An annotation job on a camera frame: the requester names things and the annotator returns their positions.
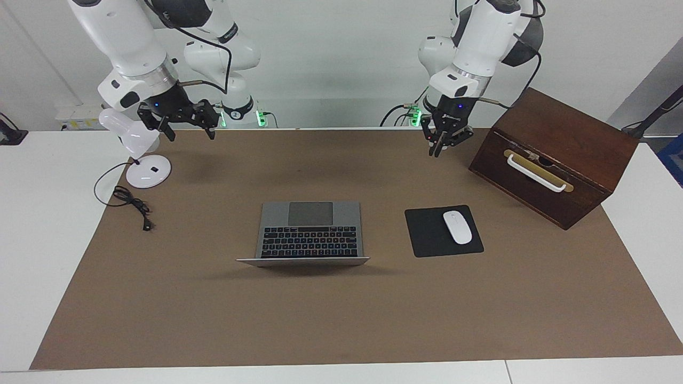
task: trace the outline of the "black stand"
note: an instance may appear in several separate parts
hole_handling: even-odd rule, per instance
[[[683,100],[683,85],[680,86],[674,93],[671,94],[657,109],[655,109],[645,120],[643,120],[640,125],[633,128],[626,128],[624,132],[628,133],[631,137],[636,139],[642,139],[645,131],[661,118],[662,115],[669,112],[670,110],[676,108],[679,102]]]
[[[7,139],[0,140],[0,146],[18,146],[24,141],[29,131],[22,131],[21,129],[12,129],[0,120],[0,132],[7,137]]]

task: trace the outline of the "lamp shade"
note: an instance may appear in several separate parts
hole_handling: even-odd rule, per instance
[[[100,113],[100,124],[114,132],[136,160],[158,145],[159,131],[150,131],[143,122],[134,121],[114,109]]]

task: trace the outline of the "lamp base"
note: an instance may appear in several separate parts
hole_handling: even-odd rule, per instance
[[[171,174],[171,162],[161,155],[152,154],[138,161],[140,164],[131,165],[126,172],[126,180],[134,188],[156,187]]]

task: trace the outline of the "power cord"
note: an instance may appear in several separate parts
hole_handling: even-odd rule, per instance
[[[399,105],[395,106],[394,108],[390,109],[389,112],[387,112],[387,114],[386,114],[386,115],[384,116],[384,118],[382,119],[382,122],[380,123],[380,126],[384,126],[384,123],[387,121],[387,119],[389,118],[389,116],[390,116],[394,111],[396,111],[396,110],[398,110],[398,109],[401,109],[401,108],[403,108],[403,109],[408,109],[408,108],[409,108],[409,104],[399,104]]]
[[[541,0],[535,0],[535,2],[541,6],[542,12],[540,14],[521,14],[520,16],[528,18],[542,18],[543,16],[546,16],[546,6],[543,2]]]
[[[275,128],[280,128],[280,125],[277,124],[277,116],[273,112],[263,112],[263,116],[272,116],[275,120]]]
[[[538,70],[541,69],[541,63],[542,63],[542,60],[543,60],[543,59],[541,58],[541,52],[539,52],[537,49],[533,48],[532,46],[528,45],[528,44],[527,44],[524,40],[522,40],[516,33],[515,33],[513,36],[517,39],[517,41],[519,41],[520,43],[522,43],[522,45],[524,45],[525,47],[527,47],[528,49],[531,49],[531,50],[533,51],[533,54],[534,54],[536,57],[538,57],[538,63],[536,64],[536,69],[533,71],[533,74],[532,74],[531,77],[529,78],[529,81],[527,81],[527,84],[526,84],[526,85],[524,86],[524,88],[522,89],[522,92],[520,93],[519,97],[517,98],[517,100],[515,100],[515,101],[512,103],[512,105],[507,106],[507,105],[504,105],[502,102],[499,102],[498,100],[491,100],[491,99],[489,99],[489,98],[479,98],[479,101],[483,101],[483,102],[487,102],[487,103],[489,103],[489,104],[497,105],[497,106],[503,107],[503,108],[505,108],[505,109],[512,109],[512,108],[514,108],[515,105],[517,105],[517,102],[519,101],[519,99],[522,98],[522,94],[524,94],[524,91],[526,91],[527,89],[529,89],[529,86],[531,85],[531,82],[534,80],[534,78],[536,78],[536,74],[538,73]]]
[[[112,167],[109,171],[103,173],[97,181],[95,181],[95,185],[92,187],[92,192],[95,195],[95,198],[97,201],[100,203],[104,204],[105,206],[110,206],[113,208],[117,207],[122,207],[122,206],[127,206],[127,205],[132,205],[134,206],[141,214],[143,218],[143,225],[142,225],[142,230],[149,232],[154,228],[154,224],[147,218],[147,215],[151,213],[150,207],[147,206],[145,202],[142,200],[136,198],[133,196],[133,194],[128,190],[126,187],[123,187],[121,185],[117,185],[114,187],[114,192],[112,192],[112,196],[116,197],[117,199],[123,201],[121,204],[109,204],[102,199],[100,199],[99,196],[97,196],[97,185],[100,183],[100,181],[109,174],[109,172],[113,171],[114,169],[117,169],[118,167],[122,167],[125,165],[133,165],[133,164],[140,164],[139,161],[133,160],[132,163],[121,163],[119,165],[115,165]]]
[[[396,124],[398,124],[398,120],[401,120],[401,118],[403,118],[403,121],[401,122],[401,126],[403,126],[403,124],[404,124],[405,121],[406,121],[406,118],[409,118],[409,117],[410,117],[410,114],[409,114],[409,113],[404,113],[404,114],[402,114],[401,116],[399,116],[399,117],[396,118],[396,121],[393,123],[393,126],[396,126]]]
[[[219,85],[211,83],[210,81],[200,80],[202,84],[210,85],[210,86],[216,88],[217,90],[220,90],[221,92],[223,92],[223,94],[227,95],[227,83],[228,83],[228,80],[230,78],[230,68],[232,67],[232,52],[226,46],[222,46],[220,44],[216,44],[216,43],[211,42],[209,40],[200,38],[199,36],[197,36],[193,33],[185,31],[183,28],[176,27],[167,17],[164,16],[164,14],[162,12],[157,10],[152,5],[152,3],[150,3],[150,0],[144,0],[144,1],[145,1],[145,4],[152,10],[152,12],[154,12],[154,14],[157,15],[161,20],[164,20],[165,24],[169,25],[172,29],[175,29],[176,31],[178,31],[178,32],[180,32],[186,36],[189,36],[190,38],[193,38],[195,40],[199,40],[200,42],[203,42],[204,44],[209,44],[210,46],[215,46],[216,48],[223,49],[225,52],[227,52],[228,60],[227,60],[227,69],[225,71],[225,87],[221,88]]]

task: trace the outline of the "black mouse pad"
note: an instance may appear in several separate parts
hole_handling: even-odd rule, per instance
[[[448,230],[443,214],[450,210],[462,213],[472,231],[472,241],[457,244]],[[410,232],[413,253],[418,258],[432,256],[462,255],[464,253],[480,253],[484,251],[482,238],[468,206],[447,206],[442,208],[423,208],[406,210],[406,222]]]

